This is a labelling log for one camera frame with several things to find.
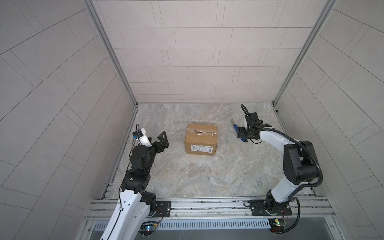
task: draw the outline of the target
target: cardboard box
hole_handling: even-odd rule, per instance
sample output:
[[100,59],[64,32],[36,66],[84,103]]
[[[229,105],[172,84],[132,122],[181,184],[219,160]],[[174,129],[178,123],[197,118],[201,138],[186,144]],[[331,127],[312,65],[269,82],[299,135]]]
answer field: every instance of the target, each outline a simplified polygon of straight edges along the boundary
[[185,151],[189,154],[215,155],[217,126],[188,124],[184,144]]

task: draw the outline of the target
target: black mounting plate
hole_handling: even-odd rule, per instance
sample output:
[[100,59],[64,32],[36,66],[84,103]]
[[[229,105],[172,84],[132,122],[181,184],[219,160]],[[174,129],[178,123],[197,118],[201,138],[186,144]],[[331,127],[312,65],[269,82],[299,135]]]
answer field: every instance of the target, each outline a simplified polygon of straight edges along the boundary
[[[248,203],[249,203],[249,207],[251,208],[251,211],[252,211],[252,216],[273,216],[265,210],[264,200],[262,200],[262,199],[249,200]],[[284,205],[283,208],[280,209],[281,214],[277,214],[277,215],[278,216],[283,215],[283,210],[288,216],[292,215],[291,207],[289,206],[288,203],[286,205]]]
[[169,217],[170,216],[170,201],[157,201],[156,202],[156,208],[160,209],[160,215],[157,211],[155,211],[155,214],[151,217]]

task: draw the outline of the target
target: wall tile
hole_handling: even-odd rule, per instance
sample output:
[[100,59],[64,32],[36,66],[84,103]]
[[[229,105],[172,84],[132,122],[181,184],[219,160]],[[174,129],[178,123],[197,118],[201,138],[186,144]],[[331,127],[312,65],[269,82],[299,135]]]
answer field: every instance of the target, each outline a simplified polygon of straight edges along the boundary
[[151,1],[96,1],[107,26],[156,26]]
[[233,28],[231,47],[278,48],[285,30],[285,28]]
[[161,54],[163,55],[164,67],[169,67],[168,49],[162,48]]
[[349,56],[357,63],[384,81],[384,33],[370,28],[355,48],[349,53]]
[[107,50],[105,49],[105,46],[101,42],[100,36],[97,36],[93,39],[93,42],[96,44],[97,49],[99,50],[101,56],[103,58],[106,58],[108,56]]
[[384,31],[382,12],[384,3],[380,0],[353,1],[346,14],[380,31]]
[[167,83],[133,83],[136,94],[169,94]]
[[124,115],[122,116],[122,119],[120,121],[120,124],[119,124],[119,127],[116,131],[116,134],[115,136],[113,137],[113,139],[117,142],[117,143],[120,143],[124,137],[124,134],[127,130],[127,125],[129,123],[129,119],[131,118],[131,115],[132,115],[132,112],[133,112],[133,103],[130,102],[128,104],[128,107],[125,109],[124,111]]
[[223,94],[222,102],[256,102],[258,94]]
[[290,2],[285,4],[278,27],[307,27],[315,24],[325,2]]
[[379,203],[379,201],[384,197],[384,188],[382,186],[376,187],[373,189],[369,189],[363,192],[359,192],[355,194],[362,208],[368,215],[371,220],[373,226],[379,233],[380,237],[384,236],[384,230],[380,225],[381,212],[378,211],[375,206]]
[[60,22],[17,45],[12,52],[44,80],[80,47],[68,24]]
[[0,58],[0,119],[8,114],[34,87]]
[[48,28],[84,9],[84,4],[76,0],[70,0],[69,2],[60,0],[25,0],[25,3],[44,28]]
[[194,82],[232,82],[235,67],[194,67]]
[[70,239],[76,227],[78,218],[61,215],[49,237],[49,239]]
[[120,110],[118,105],[115,105],[115,107],[111,112],[111,115],[107,120],[107,123],[105,124],[103,130],[101,131],[100,138],[109,146],[112,143],[113,136],[115,136],[115,132],[119,126],[122,116],[123,116],[123,112]]
[[168,48],[170,66],[212,66],[213,48]]
[[15,239],[48,239],[78,178],[78,173],[59,165]]
[[80,163],[77,163],[76,161],[70,159],[67,156],[64,156],[62,159],[61,165],[66,166],[67,168],[74,170],[75,172],[81,174],[81,171],[83,170],[84,166],[81,165]]
[[96,45],[91,41],[65,61],[54,73],[72,93],[75,93],[85,79],[95,74],[100,78],[94,69],[102,61]]
[[271,27],[274,27],[274,28],[277,27],[277,25],[279,24],[281,14],[283,13],[284,8],[285,8],[285,4],[287,2],[286,1],[279,1],[278,3],[279,4],[277,5],[277,9],[276,9],[275,14],[273,16],[273,21],[271,24]]
[[221,102],[221,94],[183,94],[185,103]]
[[372,137],[368,138],[364,142],[355,146],[355,149],[364,159],[365,163],[373,171],[376,178],[384,183],[384,167],[382,164],[384,133],[379,132]]
[[173,28],[120,28],[127,48],[175,48]]
[[294,125],[291,117],[289,116],[287,110],[285,109],[283,102],[282,101],[278,101],[276,107],[278,109],[279,115],[283,119],[284,125],[287,128],[288,133],[290,134],[290,136],[292,136],[292,134],[294,132],[297,132],[297,129],[296,129],[296,126]]
[[38,197],[0,187],[0,204],[32,209]]
[[319,36],[309,50],[308,57],[336,83],[338,83],[355,64],[352,59]]
[[152,3],[153,15],[155,17],[156,27],[162,27],[163,26],[163,20],[161,19],[159,1],[151,1],[151,3]]
[[293,98],[291,92],[285,91],[281,96],[281,101],[284,104],[285,109],[287,110],[290,117],[292,117],[297,109],[299,109],[299,105],[296,100]]
[[35,88],[0,121],[0,159],[17,165],[71,96],[53,74]]
[[300,83],[292,95],[311,125],[325,113],[325,109],[304,83]]
[[116,70],[113,67],[111,59],[109,57],[107,57],[106,59],[104,59],[100,63],[99,67],[103,71],[104,76],[106,77],[107,81],[109,83],[111,83],[112,79],[116,76]]
[[260,48],[222,48],[219,66],[257,66],[262,50]]
[[324,76],[320,79],[320,81],[313,88],[313,90],[312,90],[313,95],[316,95],[319,92],[319,90],[324,86],[324,84],[328,81],[328,79],[329,79],[328,75],[324,74]]
[[347,138],[373,123],[331,79],[319,90],[316,98]]
[[216,83],[216,94],[247,93],[251,83]]
[[79,42],[80,46],[83,47],[86,44],[86,42],[84,41],[83,37],[81,36],[76,25],[73,23],[73,20],[71,18],[67,18],[64,21],[68,24],[68,27],[70,27],[71,31],[73,32],[73,34],[76,37],[77,41]]
[[105,151],[108,151],[108,149],[109,149],[109,145],[108,144],[106,144],[105,142],[104,142],[104,140],[102,140],[100,137],[97,139],[97,142],[96,142],[98,145],[100,145],[100,147],[102,147]]
[[109,172],[111,171],[111,168],[114,164],[119,147],[120,144],[118,144],[116,141],[112,141],[111,147],[108,150],[107,156],[105,157],[99,174],[97,175],[95,183],[93,184],[91,191],[92,196],[100,198],[100,196],[103,194],[103,191],[108,184],[107,181],[109,178]]
[[86,43],[98,35],[87,10],[76,13],[71,19]]
[[28,5],[24,0],[12,0],[16,7],[20,10],[23,16],[28,20],[32,27],[39,33],[44,30],[44,27],[41,25],[37,17],[30,10]]
[[104,28],[113,48],[126,48],[120,28]]
[[347,46],[343,49],[343,52],[345,54],[349,54],[352,49],[356,46],[356,44],[360,41],[360,39],[364,36],[364,34],[368,31],[368,29],[371,28],[368,25],[363,24],[359,30],[356,32],[356,34],[352,37],[352,39],[349,41]]
[[178,48],[229,48],[231,28],[175,28]]
[[211,83],[173,83],[173,89],[175,94],[210,94]]
[[86,121],[105,89],[106,87],[100,76],[96,71],[93,71],[71,97],[67,105],[77,116]]
[[100,110],[94,108],[66,155],[84,166],[106,122]]
[[355,238],[359,237],[378,237],[378,233],[376,232],[375,228],[371,226],[363,226],[363,227],[351,227],[350,228],[353,236]]
[[241,67],[239,82],[272,82],[278,67]]
[[16,166],[0,160],[0,185],[3,185],[5,180],[11,175]]
[[103,105],[105,110],[108,113],[112,112],[113,107],[118,101],[121,93],[125,90],[120,78],[116,75],[112,82],[109,84],[107,89],[105,89],[104,93],[100,97],[100,103]]
[[280,48],[302,48],[311,28],[287,28]]
[[349,185],[353,193],[361,192],[378,186],[381,186],[381,183],[375,176],[364,178],[363,180],[351,183]]
[[163,26],[215,27],[217,2],[159,1]]
[[339,50],[343,50],[362,23],[338,11],[332,11],[321,29],[320,36]]
[[145,95],[148,103],[181,103],[183,101],[182,95]]
[[276,94],[259,94],[258,102],[272,102],[276,98]]
[[315,86],[320,82],[324,76],[324,72],[317,66],[308,56],[305,56],[297,75],[305,83],[305,85],[312,91]]
[[257,82],[253,94],[277,94],[281,83],[262,83]]
[[3,186],[40,196],[79,130],[67,116],[59,113]]
[[153,82],[188,82],[187,67],[149,68]]
[[297,88],[299,87],[299,85],[302,83],[303,81],[301,80],[301,78],[295,74],[292,78],[292,80],[290,81],[290,83],[288,84],[288,90],[293,94],[295,93],[295,91],[297,90]]
[[223,27],[270,27],[278,2],[225,3]]
[[22,61],[20,61],[11,50],[1,54],[0,57],[34,87],[37,87],[41,83],[41,80]]
[[126,67],[164,66],[160,48],[119,48],[119,54]]
[[0,204],[0,232],[3,239],[14,239],[30,210]]
[[217,14],[216,14],[216,27],[217,28],[221,28],[223,26],[224,7],[225,7],[225,2],[222,2],[222,1],[217,2]]
[[320,157],[318,159],[318,162],[319,162],[320,166],[322,166],[322,165],[326,164],[327,162],[329,162],[330,160],[332,160],[332,158],[329,155],[329,153],[327,153],[324,156]]
[[328,118],[330,118],[330,116],[325,112],[314,124],[312,124],[313,129],[318,129],[326,120],[328,120]]
[[263,66],[291,67],[299,52],[299,48],[270,48]]
[[356,146],[380,131],[381,129],[376,124],[372,123],[368,127],[364,128],[361,132],[351,137],[349,142],[352,144],[352,146]]
[[2,2],[0,22],[0,53],[37,33],[11,0]]
[[335,163],[329,161],[321,169],[323,170],[324,181],[347,225],[349,227],[356,227],[370,224],[367,215],[349,189]]
[[71,119],[77,126],[81,127],[84,124],[84,121],[76,115],[72,109],[70,109],[67,105],[65,105],[61,109],[62,113],[64,113],[69,119]]
[[85,206],[106,155],[107,152],[102,147],[98,144],[94,146],[67,204],[79,208]]
[[328,149],[325,149],[323,145],[324,141],[322,142],[320,140],[304,113],[300,113],[293,123],[295,124],[301,138],[303,140],[310,141],[313,144],[317,157],[321,157],[327,153]]
[[147,82],[147,77],[144,73],[142,67],[130,67],[122,68],[125,77],[129,83],[145,83]]
[[348,184],[373,175],[331,118],[321,125],[316,133]]

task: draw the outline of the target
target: black cable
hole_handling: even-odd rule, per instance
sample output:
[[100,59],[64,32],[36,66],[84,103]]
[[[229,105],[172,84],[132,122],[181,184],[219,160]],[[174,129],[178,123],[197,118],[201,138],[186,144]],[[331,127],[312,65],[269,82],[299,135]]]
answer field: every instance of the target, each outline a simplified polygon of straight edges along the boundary
[[253,142],[254,144],[259,144],[259,143],[261,143],[263,140],[261,140],[260,142]]
[[289,232],[289,231],[291,231],[291,230],[297,225],[297,223],[299,222],[299,219],[300,219],[300,203],[299,203],[299,199],[298,199],[297,197],[293,197],[293,198],[291,199],[291,202],[294,201],[294,200],[296,200],[296,202],[297,202],[297,217],[296,217],[295,222],[294,222],[294,223],[292,224],[292,226],[290,226],[289,228],[287,228],[287,229],[285,229],[285,230],[283,230],[283,231],[281,231],[281,232],[274,232],[274,233],[283,234],[283,233]]

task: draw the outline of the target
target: metal bracket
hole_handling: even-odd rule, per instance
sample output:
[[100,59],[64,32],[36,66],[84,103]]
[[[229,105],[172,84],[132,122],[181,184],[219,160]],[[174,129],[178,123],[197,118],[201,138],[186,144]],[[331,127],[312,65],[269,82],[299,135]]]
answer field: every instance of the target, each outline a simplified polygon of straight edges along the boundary
[[[249,206],[245,206],[251,208],[252,216],[272,216],[265,210],[264,200],[249,200],[247,203],[249,203]],[[287,215],[292,215],[291,207],[288,203],[280,211],[281,213],[284,211]]]

